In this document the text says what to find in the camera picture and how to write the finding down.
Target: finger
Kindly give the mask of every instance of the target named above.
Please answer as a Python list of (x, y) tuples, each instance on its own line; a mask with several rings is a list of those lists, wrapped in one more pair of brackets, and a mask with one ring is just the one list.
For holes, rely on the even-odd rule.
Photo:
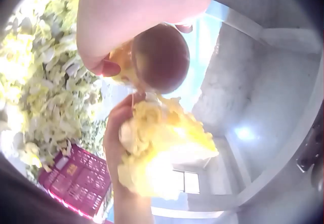
[(132, 107), (132, 104), (136, 104), (145, 99), (145, 93), (136, 92), (134, 94), (129, 94), (124, 100), (118, 103), (110, 112), (112, 114), (114, 111), (118, 110), (119, 108), (129, 106)]
[(119, 142), (119, 129), (128, 119), (133, 117), (131, 106), (118, 108), (108, 117), (108, 123), (105, 134), (108, 142)]
[(191, 24), (175, 25), (175, 26), (182, 33), (191, 33), (193, 31), (193, 26)]
[(111, 77), (120, 73), (120, 66), (109, 60), (109, 54), (103, 59), (89, 58), (80, 51), (79, 54), (85, 67), (97, 76)]

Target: light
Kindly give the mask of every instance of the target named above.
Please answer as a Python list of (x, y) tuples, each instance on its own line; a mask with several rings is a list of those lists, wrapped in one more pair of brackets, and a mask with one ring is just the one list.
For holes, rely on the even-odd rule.
[(237, 137), (241, 140), (254, 140), (255, 136), (248, 128), (238, 128), (235, 129), (234, 132), (236, 133)]
[(181, 138), (185, 138), (186, 137), (186, 131), (184, 128), (179, 128), (179, 127), (174, 127), (173, 128), (175, 132), (177, 132), (177, 134), (181, 137)]

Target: white wall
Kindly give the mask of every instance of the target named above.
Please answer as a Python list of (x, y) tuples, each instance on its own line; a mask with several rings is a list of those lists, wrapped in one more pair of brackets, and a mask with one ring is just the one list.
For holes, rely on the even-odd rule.
[[(312, 93), (320, 57), (269, 48), (241, 119), (226, 136), (239, 148), (252, 181), (271, 163), (295, 129)], [(240, 139), (246, 128), (253, 139)]]

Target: pile of cabbage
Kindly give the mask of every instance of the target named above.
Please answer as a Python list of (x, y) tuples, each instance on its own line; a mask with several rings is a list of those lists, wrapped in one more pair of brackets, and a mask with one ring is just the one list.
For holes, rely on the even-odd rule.
[(105, 120), (95, 120), (102, 81), (77, 53), (78, 1), (22, 0), (1, 38), (1, 150), (19, 156), (32, 181), (40, 167), (50, 171), (58, 151), (69, 154), (67, 139), (104, 157)]

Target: red plastic crate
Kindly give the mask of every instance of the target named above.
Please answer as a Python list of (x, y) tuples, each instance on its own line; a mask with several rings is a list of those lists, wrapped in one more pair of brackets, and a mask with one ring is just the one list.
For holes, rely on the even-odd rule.
[(92, 219), (111, 185), (106, 161), (72, 145), (71, 155), (60, 152), (51, 172), (41, 170), (38, 182), (66, 207)]

